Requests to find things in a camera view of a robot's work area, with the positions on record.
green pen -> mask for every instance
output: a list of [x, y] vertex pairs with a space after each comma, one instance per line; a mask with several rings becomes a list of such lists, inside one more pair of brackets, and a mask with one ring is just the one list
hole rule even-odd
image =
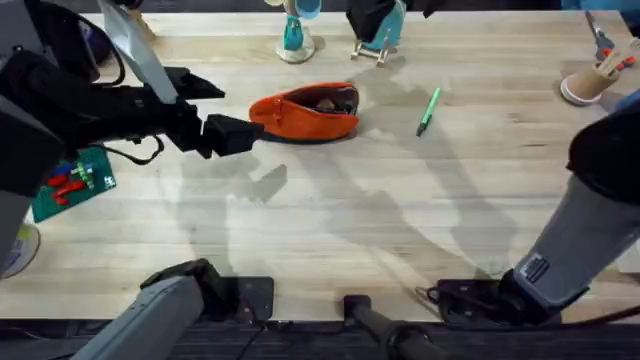
[[440, 95], [440, 88], [436, 88], [431, 95], [431, 100], [429, 100], [429, 106], [427, 106], [427, 111], [424, 112], [424, 116], [422, 117], [422, 121], [420, 125], [418, 125], [418, 130], [416, 131], [416, 136], [420, 137], [422, 133], [427, 129], [427, 125], [429, 125], [429, 120], [433, 115], [433, 108], [436, 107], [436, 102], [438, 101], [438, 96]]

wooden table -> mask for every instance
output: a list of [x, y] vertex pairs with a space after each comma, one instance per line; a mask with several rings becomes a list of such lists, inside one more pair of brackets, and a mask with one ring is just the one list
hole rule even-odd
[[[364, 293], [390, 317], [435, 320], [412, 289], [499, 277], [513, 266], [564, 192], [569, 141], [605, 114], [572, 107], [556, 91], [563, 75], [593, 61], [578, 12], [410, 14], [384, 69], [349, 60], [344, 14], [304, 21], [320, 50], [298, 66], [274, 53], [283, 14], [146, 19], [165, 65], [227, 91], [196, 101], [202, 116], [246, 119], [264, 96], [348, 80], [362, 97], [357, 136], [322, 146], [259, 142], [210, 161], [169, 145], [146, 167], [110, 156], [117, 188], [38, 225], [36, 259], [0, 282], [2, 318], [113, 318], [151, 273], [205, 257], [223, 274], [272, 276], [276, 319], [339, 319], [342, 296]], [[628, 40], [617, 13], [597, 19]], [[639, 78], [625, 71], [606, 98], [637, 88]], [[438, 86], [434, 120], [417, 138]], [[117, 144], [140, 156], [152, 145]], [[639, 298], [640, 286], [610, 269], [566, 316]]]

orange pouch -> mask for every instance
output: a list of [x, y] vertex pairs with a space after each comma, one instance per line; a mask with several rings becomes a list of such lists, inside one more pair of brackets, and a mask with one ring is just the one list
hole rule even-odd
[[249, 118], [264, 125], [264, 140], [322, 143], [343, 138], [356, 127], [358, 101], [353, 84], [316, 84], [258, 101]]

pencil cup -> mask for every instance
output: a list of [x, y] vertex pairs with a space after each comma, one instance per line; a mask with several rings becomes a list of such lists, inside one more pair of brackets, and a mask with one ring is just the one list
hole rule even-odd
[[598, 102], [602, 92], [620, 78], [620, 72], [614, 70], [611, 74], [604, 76], [596, 70], [596, 66], [593, 64], [564, 78], [560, 83], [562, 97], [577, 106], [588, 106]]

black mount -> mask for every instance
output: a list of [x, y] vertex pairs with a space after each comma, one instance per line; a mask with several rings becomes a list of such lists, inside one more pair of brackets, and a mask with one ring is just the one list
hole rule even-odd
[[561, 323], [560, 311], [570, 303], [559, 308], [542, 308], [518, 286], [512, 273], [509, 270], [501, 280], [439, 280], [421, 295], [438, 306], [442, 321], [450, 325], [510, 328]]
[[192, 276], [202, 293], [203, 315], [211, 321], [264, 322], [273, 315], [274, 281], [270, 277], [223, 277], [206, 259], [159, 271], [140, 289], [174, 276]]

